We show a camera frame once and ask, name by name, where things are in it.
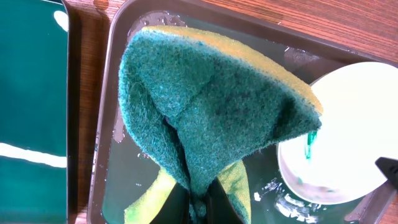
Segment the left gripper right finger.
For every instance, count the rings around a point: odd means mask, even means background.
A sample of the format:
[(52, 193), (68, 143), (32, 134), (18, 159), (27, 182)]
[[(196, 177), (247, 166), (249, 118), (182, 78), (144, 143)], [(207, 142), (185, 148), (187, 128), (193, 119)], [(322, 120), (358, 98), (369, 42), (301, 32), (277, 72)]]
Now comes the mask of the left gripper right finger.
[(215, 179), (206, 193), (207, 224), (243, 224), (220, 181)]

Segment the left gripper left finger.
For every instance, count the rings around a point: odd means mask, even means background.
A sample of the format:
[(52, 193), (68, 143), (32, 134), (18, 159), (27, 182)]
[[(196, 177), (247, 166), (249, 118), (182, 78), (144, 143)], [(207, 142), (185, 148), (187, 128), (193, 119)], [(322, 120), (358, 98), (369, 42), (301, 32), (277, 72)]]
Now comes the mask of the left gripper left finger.
[(188, 191), (175, 184), (152, 224), (189, 224), (189, 200)]

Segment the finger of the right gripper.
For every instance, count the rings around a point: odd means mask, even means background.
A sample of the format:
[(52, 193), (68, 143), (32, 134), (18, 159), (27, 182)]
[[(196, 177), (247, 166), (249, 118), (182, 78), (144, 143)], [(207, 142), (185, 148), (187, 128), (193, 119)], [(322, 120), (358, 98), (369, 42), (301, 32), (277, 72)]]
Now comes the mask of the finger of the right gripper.
[(375, 161), (376, 166), (386, 177), (388, 182), (397, 190), (398, 189), (398, 160), (386, 157), (380, 157)]

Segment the white plate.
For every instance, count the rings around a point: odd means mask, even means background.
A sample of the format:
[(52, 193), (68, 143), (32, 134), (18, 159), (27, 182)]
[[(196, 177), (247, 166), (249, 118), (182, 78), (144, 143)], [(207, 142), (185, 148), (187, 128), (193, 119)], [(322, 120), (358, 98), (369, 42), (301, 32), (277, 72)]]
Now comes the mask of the white plate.
[(278, 144), (288, 188), (312, 203), (334, 205), (381, 186), (380, 157), (397, 158), (397, 68), (360, 62), (314, 81), (323, 107), (321, 128)]

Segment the green yellow scrub sponge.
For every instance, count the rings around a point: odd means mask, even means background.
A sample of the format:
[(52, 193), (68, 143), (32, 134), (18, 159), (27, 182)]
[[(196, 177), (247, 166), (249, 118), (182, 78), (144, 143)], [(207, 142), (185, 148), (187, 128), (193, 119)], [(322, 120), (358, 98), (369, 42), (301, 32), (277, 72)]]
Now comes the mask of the green yellow scrub sponge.
[(214, 180), (250, 223), (243, 159), (322, 125), (308, 84), (237, 40), (189, 27), (137, 32), (122, 56), (118, 95), (127, 132), (160, 166), (126, 223), (151, 222), (175, 185), (190, 192), (192, 222), (203, 223)]

